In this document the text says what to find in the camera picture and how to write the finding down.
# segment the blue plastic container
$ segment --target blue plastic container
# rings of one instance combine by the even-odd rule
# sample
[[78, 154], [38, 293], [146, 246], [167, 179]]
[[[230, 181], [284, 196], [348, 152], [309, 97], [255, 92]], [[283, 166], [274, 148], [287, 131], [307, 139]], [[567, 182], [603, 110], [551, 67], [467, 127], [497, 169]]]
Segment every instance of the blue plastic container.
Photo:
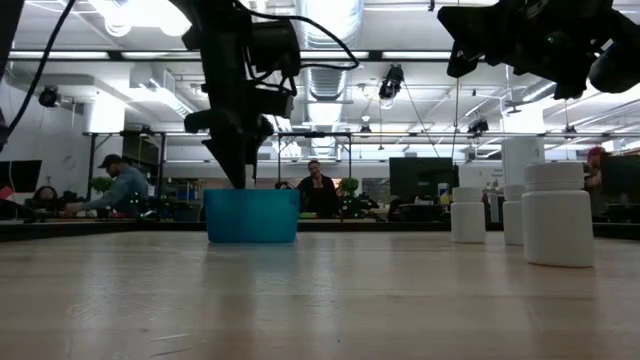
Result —
[[204, 191], [212, 243], [291, 243], [298, 230], [297, 190]]

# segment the bottle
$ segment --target bottle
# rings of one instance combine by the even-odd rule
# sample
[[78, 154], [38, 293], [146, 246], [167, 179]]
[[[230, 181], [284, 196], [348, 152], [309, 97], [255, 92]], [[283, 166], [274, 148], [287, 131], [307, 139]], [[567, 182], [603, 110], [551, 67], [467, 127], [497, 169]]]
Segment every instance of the bottle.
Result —
[[502, 204], [502, 222], [504, 224], [504, 243], [506, 245], [522, 245], [522, 194], [524, 185], [507, 185], [504, 187]]
[[522, 196], [524, 253], [533, 264], [593, 266], [589, 194], [580, 163], [547, 163], [525, 169]]
[[482, 189], [458, 187], [453, 189], [451, 205], [451, 235], [453, 242], [484, 243], [486, 225]]

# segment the black shirt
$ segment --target black shirt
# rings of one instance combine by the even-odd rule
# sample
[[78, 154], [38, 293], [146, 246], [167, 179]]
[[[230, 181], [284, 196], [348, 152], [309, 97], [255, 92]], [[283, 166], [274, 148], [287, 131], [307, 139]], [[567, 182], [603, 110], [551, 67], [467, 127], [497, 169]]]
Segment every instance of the black shirt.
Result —
[[315, 212], [321, 217], [331, 217], [338, 212], [338, 195], [336, 186], [330, 177], [322, 175], [322, 187], [313, 186], [311, 176], [302, 179], [298, 184], [301, 195], [301, 211]]

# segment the computer monitor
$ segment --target computer monitor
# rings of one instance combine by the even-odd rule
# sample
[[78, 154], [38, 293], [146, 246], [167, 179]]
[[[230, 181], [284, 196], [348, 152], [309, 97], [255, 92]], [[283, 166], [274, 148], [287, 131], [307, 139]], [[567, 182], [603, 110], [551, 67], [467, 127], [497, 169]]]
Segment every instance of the computer monitor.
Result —
[[452, 158], [390, 158], [391, 195], [438, 196], [438, 184], [458, 185]]
[[42, 160], [0, 161], [0, 189], [12, 187], [16, 193], [35, 192], [41, 167]]
[[640, 194], [640, 156], [602, 156], [600, 172], [603, 193]]

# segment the woman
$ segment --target woman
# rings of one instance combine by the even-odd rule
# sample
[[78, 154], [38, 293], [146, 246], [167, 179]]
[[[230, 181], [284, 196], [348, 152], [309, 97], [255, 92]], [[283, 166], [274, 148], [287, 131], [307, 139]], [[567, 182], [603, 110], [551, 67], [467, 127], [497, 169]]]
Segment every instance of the woman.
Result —
[[58, 193], [51, 186], [43, 186], [36, 190], [33, 198], [27, 200], [25, 205], [30, 209], [58, 210]]
[[318, 160], [309, 161], [307, 170], [309, 176], [298, 184], [302, 196], [301, 210], [314, 212], [319, 217], [332, 217], [338, 212], [338, 196], [333, 180], [322, 175]]
[[587, 155], [585, 190], [591, 197], [591, 215], [602, 216], [608, 209], [607, 197], [602, 193], [602, 174], [600, 164], [603, 156], [607, 156], [604, 148], [594, 147]]

